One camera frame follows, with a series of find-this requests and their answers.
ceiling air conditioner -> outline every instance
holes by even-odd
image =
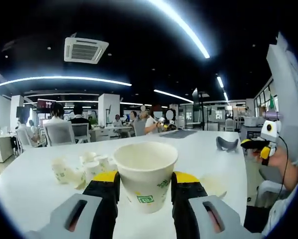
[[[64,61],[97,64],[109,43],[104,41],[67,37],[65,39]]]

green logo on cup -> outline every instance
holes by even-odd
[[[137,196],[140,203],[152,203],[154,202],[153,196]]]
[[[167,180],[163,180],[163,182],[160,183],[160,184],[157,184],[157,186],[160,187],[160,188],[164,188],[164,187],[168,186],[168,181]]]

desk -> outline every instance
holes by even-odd
[[[104,138],[104,140],[109,140],[110,137],[113,137],[113,136],[117,136],[117,133],[114,132],[114,130],[119,130],[119,129],[124,129],[124,130],[131,130],[132,127],[131,126],[120,126],[120,127],[113,127],[113,126],[108,126],[108,127],[104,127],[104,128],[100,128],[100,127],[94,127],[92,130],[90,130],[90,134],[91,134],[91,142],[95,142],[97,141],[96,140],[96,132],[98,132],[99,135],[102,135],[101,133],[99,133],[100,131],[102,130],[105,130],[105,131],[109,131],[108,134],[106,134],[108,136],[108,138]]]
[[[14,154],[10,143],[10,138],[13,136],[15,136],[15,134],[0,135],[0,163],[5,162],[5,160]]]
[[[86,151],[112,155],[120,146],[130,143],[156,141],[173,145],[178,150],[175,171],[195,175],[218,175],[227,193],[223,198],[239,215],[243,224],[247,205],[247,175],[242,148],[236,152],[219,151],[216,137],[233,141],[236,132],[198,131],[183,139],[151,134],[94,143],[62,145],[29,149],[0,175],[0,202],[22,231],[38,230],[49,222],[50,213],[66,199],[83,190],[72,185],[59,185],[51,170],[51,161],[65,155],[72,166],[80,165],[79,156]],[[141,214],[128,203],[121,184],[118,217],[114,239],[175,239],[170,188],[165,205],[153,214]]]

black mat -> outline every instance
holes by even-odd
[[[175,132],[170,132],[160,135],[160,137],[165,138],[186,138],[187,136],[197,133],[196,130],[177,130]]]

green flag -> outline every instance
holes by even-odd
[[[271,94],[270,94],[270,108],[274,109],[274,100]]]

